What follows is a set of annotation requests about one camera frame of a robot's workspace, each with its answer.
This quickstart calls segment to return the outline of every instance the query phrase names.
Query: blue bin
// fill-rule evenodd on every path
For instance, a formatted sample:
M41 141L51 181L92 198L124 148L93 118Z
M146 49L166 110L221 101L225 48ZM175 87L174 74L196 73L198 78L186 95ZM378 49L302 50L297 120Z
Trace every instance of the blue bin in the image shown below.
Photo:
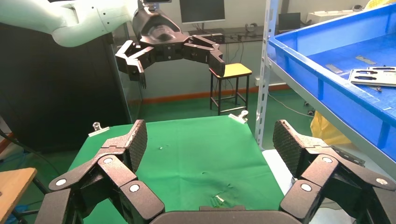
M348 82L352 69L396 67L396 4L277 35L269 44L282 69L396 161L396 87L378 92Z

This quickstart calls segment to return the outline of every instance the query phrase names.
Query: stool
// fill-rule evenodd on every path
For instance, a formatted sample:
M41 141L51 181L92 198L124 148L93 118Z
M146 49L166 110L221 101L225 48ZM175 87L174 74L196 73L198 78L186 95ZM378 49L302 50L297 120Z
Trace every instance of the stool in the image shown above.
M252 71L240 63L227 64L226 71L224 72L223 77L218 76L212 69L209 69L209 71L211 72L210 109L212 109L212 103L214 103L217 106L218 115L220 115L221 113L224 113L224 112L236 111L236 110L240 110L240 109L247 110L248 109L248 98L249 98L249 77L252 74ZM244 77L244 76L246 76L246 99L238 92L239 78ZM218 97L218 99L213 98L213 77L216 77L217 80L219 81L219 97ZM236 78L235 96L221 98L221 81L231 79L231 78ZM221 101L222 100L235 98L235 105L237 105L238 97L240 97L242 99L242 101L245 102L245 106L240 106L240 107L223 110L223 111L221 110Z

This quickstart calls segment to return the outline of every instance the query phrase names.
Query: green tablecloth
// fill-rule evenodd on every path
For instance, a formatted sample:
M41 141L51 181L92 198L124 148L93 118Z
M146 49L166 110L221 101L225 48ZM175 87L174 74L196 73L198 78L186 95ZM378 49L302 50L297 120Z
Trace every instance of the green tablecloth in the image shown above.
M108 138L131 125L90 137L70 169L90 160ZM227 116L147 123L148 142L137 176L164 202L166 211L200 206L277 210L283 194L250 129ZM125 221L109 200L85 224Z

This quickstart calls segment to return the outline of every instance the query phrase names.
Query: robotic arm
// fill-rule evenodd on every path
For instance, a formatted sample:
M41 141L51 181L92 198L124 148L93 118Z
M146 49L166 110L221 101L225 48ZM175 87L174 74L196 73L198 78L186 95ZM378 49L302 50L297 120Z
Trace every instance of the robotic arm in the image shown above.
M64 47L76 47L132 21L136 0L2 0L0 22L52 35Z
M184 35L160 10L139 9L138 0L0 0L0 22L50 34L64 47L84 44L113 32L127 21L132 21L138 43L125 42L116 54L117 65L144 88L144 69L155 62L184 58L206 63L213 73L224 75L226 65L219 44Z

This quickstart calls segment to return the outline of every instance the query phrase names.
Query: stool leg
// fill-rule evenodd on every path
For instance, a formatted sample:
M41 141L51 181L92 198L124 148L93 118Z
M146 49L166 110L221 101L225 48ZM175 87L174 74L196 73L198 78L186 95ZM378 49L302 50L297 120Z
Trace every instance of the stool leg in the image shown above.
M26 219L24 219L19 212L17 212L15 209L12 210L11 214L13 214L13 216L15 216L16 220L18 220L18 223L21 224L28 224L28 222L26 221Z
M235 87L235 105L238 104L238 84L239 84L239 77L236 78L236 87Z
M248 99L249 99L249 76L246 76L246 102L245 102L245 106L246 106L246 110L248 110Z
M217 115L220 115L221 111L221 79L219 79L219 101L217 102L219 107L217 108Z
M210 109L212 109L212 103L213 103L213 101L212 101L212 97L213 97L213 74L211 73L211 96L210 96Z

